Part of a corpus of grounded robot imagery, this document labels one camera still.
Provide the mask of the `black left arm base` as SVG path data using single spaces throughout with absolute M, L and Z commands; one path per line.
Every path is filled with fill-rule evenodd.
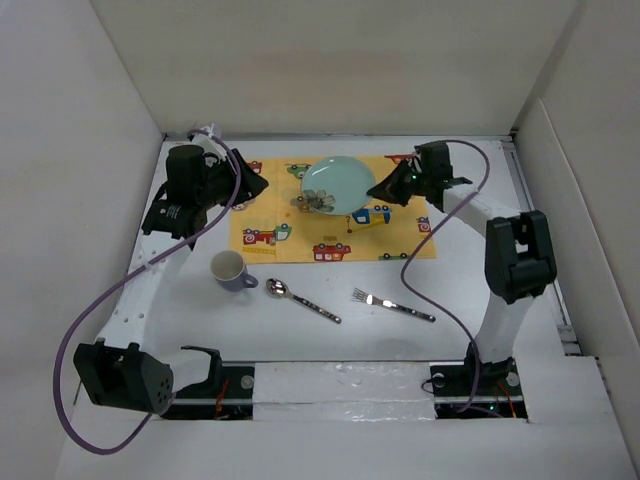
M 209 379 L 177 393 L 165 420 L 244 421 L 253 419 L 254 363 L 222 363 Z

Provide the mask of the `purple ceramic mug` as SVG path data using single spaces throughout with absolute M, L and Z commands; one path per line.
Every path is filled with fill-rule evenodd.
M 253 289 L 259 281 L 248 273 L 242 255 L 233 250 L 217 253 L 210 262 L 211 273 L 216 282 L 229 292 Z

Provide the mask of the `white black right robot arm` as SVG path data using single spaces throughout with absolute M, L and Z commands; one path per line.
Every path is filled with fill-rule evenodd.
M 463 394 L 474 398 L 494 387 L 513 364 L 513 349 L 525 317 L 546 287 L 557 277 L 549 225 L 539 210 L 520 211 L 483 193 L 479 183 L 457 176 L 450 159 L 450 141 L 433 141 L 414 148 L 368 195 L 407 206 L 422 197 L 456 218 L 485 241 L 484 276 L 490 290 L 477 334 L 469 337 L 458 379 Z

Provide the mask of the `green floral ceramic plate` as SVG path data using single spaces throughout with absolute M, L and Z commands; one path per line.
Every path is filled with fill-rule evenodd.
M 303 213 L 347 215 L 365 207 L 375 176 L 362 161 L 350 156 L 324 158 L 300 177 L 300 192 L 290 204 Z

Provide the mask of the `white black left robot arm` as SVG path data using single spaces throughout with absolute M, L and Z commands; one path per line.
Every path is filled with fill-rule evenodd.
M 152 324 L 197 239 L 213 226 L 208 210 L 227 213 L 268 186 L 238 150 L 208 141 L 171 148 L 165 166 L 166 180 L 145 214 L 138 260 L 117 289 L 116 307 L 97 339 L 79 344 L 73 355 L 94 404 L 157 415 L 187 386 L 205 397 L 222 387 L 217 351 L 186 346 L 160 355 Z

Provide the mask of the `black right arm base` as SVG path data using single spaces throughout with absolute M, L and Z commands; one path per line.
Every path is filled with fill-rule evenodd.
M 432 396 L 438 420 L 528 418 L 513 360 L 479 374 L 469 362 L 433 362 L 421 389 Z

